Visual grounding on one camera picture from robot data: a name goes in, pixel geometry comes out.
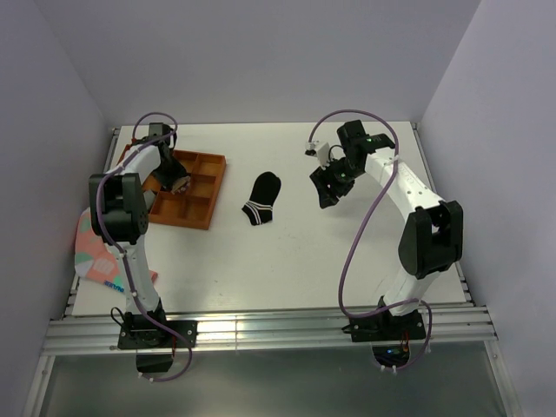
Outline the orange compartment tray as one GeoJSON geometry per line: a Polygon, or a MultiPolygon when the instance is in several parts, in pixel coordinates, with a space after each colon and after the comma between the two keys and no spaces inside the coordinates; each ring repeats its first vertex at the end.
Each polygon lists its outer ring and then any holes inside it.
{"type": "Polygon", "coordinates": [[[190,173],[191,181],[186,192],[173,195],[162,191],[160,183],[152,176],[159,157],[154,150],[144,150],[137,156],[135,148],[128,145],[122,153],[120,165],[127,159],[131,162],[123,166],[123,173],[137,173],[142,191],[151,189],[157,193],[156,201],[146,216],[150,223],[158,223],[181,228],[209,229],[216,201],[226,169],[226,158],[222,155],[174,150],[172,155],[190,173]]]}

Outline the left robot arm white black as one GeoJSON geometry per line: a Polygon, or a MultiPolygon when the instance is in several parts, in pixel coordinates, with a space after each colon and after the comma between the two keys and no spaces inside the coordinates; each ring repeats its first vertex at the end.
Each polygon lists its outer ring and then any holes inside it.
{"type": "Polygon", "coordinates": [[[93,231],[116,258],[122,276],[126,307],[120,314],[121,336],[138,348],[158,348],[175,335],[147,262],[149,209],[142,186],[152,175],[162,191],[185,193],[191,175],[173,156],[176,140],[177,127],[152,122],[146,136],[132,138],[121,162],[89,178],[93,231]]]}

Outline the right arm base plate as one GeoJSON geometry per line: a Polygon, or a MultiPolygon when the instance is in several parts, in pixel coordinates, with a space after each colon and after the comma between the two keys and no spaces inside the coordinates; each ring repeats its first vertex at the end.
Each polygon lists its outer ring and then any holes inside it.
{"type": "Polygon", "coordinates": [[[389,311],[363,319],[350,319],[341,329],[351,342],[391,342],[389,345],[372,347],[376,361],[384,367],[398,368],[408,364],[411,358],[410,341],[424,341],[427,336],[425,323],[418,310],[402,316],[389,311]]]}

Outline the tan maroon purple striped sock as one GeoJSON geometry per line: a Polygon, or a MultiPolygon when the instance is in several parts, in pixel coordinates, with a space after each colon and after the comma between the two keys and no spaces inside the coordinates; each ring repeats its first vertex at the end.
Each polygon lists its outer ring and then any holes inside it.
{"type": "Polygon", "coordinates": [[[191,181],[191,176],[190,175],[178,178],[172,184],[170,192],[173,195],[179,195],[179,194],[182,194],[182,193],[186,192],[188,187],[189,187],[190,181],[191,181]]]}

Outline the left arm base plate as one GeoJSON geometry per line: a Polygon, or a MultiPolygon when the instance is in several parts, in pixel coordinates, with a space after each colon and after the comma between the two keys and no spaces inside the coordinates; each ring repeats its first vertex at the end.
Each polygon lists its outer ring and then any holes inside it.
{"type": "Polygon", "coordinates": [[[136,369],[143,374],[166,377],[177,364],[179,348],[193,348],[196,343],[197,321],[162,320],[162,329],[142,315],[129,315],[121,326],[117,348],[136,352],[136,369]]]}

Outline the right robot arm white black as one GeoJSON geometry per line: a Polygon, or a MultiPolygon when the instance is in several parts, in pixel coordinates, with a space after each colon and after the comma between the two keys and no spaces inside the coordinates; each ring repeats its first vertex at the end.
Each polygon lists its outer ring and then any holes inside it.
{"type": "Polygon", "coordinates": [[[343,156],[335,159],[326,142],[308,139],[305,153],[318,168],[310,175],[321,209],[336,205],[354,187],[357,178],[370,175],[381,187],[368,213],[384,197],[405,222],[397,248],[400,269],[370,313],[346,312],[344,332],[353,341],[424,339],[426,330],[418,311],[432,283],[460,260],[463,251],[463,208],[433,192],[400,158],[394,129],[369,135],[362,122],[346,122],[337,130],[343,156]]]}

